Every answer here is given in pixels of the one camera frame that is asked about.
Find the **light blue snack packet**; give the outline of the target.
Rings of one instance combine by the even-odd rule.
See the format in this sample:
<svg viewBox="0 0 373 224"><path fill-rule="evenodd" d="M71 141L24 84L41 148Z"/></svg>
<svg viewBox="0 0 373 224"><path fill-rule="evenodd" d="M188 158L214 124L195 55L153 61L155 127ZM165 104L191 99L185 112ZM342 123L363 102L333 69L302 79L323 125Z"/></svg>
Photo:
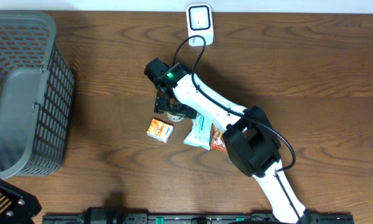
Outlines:
<svg viewBox="0 0 373 224"><path fill-rule="evenodd" d="M192 119L192 129L184 140L184 144L202 147L210 150L212 123L200 113L197 113L195 119Z"/></svg>

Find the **red Top chocolate bar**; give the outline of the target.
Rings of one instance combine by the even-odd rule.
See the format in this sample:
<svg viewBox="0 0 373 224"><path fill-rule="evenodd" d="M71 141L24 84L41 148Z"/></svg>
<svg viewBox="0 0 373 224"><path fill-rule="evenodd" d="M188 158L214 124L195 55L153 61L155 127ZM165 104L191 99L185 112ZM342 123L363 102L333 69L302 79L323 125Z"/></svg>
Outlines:
<svg viewBox="0 0 373 224"><path fill-rule="evenodd" d="M210 150L216 150L216 151L227 150L225 143L224 143L222 132L214 124L212 125L212 131L211 131Z"/></svg>

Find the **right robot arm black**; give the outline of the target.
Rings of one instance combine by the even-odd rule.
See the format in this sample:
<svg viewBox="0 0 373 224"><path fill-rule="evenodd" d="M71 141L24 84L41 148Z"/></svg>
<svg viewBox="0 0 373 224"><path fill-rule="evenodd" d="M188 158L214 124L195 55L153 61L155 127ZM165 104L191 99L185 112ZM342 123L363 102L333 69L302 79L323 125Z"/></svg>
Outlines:
<svg viewBox="0 0 373 224"><path fill-rule="evenodd" d="M309 223L311 217L298 200L285 171L279 149L291 144L275 131L257 106L247 109L209 88L182 63L169 66L155 58L144 74L158 91L155 113L176 119L203 115L221 132L230 160L247 177L253 177L267 196L275 218L282 223Z"/></svg>

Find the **orange small carton box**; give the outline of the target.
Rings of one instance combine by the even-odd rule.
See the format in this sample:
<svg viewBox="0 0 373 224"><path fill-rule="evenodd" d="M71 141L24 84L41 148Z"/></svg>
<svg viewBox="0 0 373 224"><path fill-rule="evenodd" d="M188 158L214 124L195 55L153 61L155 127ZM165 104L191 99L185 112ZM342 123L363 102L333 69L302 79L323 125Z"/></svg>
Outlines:
<svg viewBox="0 0 373 224"><path fill-rule="evenodd" d="M152 119L146 134L158 141L167 143L173 130L174 128L172 125L157 119Z"/></svg>

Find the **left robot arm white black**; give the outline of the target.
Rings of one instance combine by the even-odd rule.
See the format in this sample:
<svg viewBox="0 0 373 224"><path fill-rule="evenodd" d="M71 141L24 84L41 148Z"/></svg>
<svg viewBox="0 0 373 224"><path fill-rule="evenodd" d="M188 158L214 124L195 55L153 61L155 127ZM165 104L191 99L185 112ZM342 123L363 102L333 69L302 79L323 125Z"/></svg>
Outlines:
<svg viewBox="0 0 373 224"><path fill-rule="evenodd" d="M41 210L35 196L0 178L0 224L33 224Z"/></svg>

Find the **green lid white jar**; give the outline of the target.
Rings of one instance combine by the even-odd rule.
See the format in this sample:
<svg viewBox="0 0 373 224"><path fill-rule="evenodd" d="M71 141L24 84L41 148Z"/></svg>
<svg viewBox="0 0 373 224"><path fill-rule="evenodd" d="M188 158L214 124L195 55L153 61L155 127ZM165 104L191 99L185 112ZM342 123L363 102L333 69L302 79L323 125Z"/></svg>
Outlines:
<svg viewBox="0 0 373 224"><path fill-rule="evenodd" d="M171 114L169 112L167 112L167 117L172 122L180 122L180 121L184 120L184 117L173 115L173 114Z"/></svg>

